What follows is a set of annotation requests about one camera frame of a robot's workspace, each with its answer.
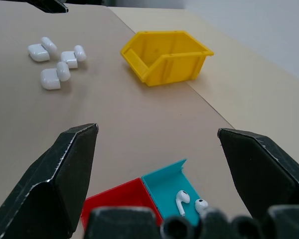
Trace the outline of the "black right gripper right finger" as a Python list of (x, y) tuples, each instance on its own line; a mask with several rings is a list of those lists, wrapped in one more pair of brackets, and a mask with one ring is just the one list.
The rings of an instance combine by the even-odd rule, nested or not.
[(273, 205), (299, 205), (299, 164), (269, 137), (220, 128), (236, 190), (251, 216), (264, 218)]

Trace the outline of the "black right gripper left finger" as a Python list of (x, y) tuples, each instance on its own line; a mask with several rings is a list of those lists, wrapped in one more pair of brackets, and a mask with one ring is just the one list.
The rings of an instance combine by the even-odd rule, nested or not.
[(0, 206), (0, 239), (69, 239), (90, 183), (99, 127), (62, 132), (35, 160)]

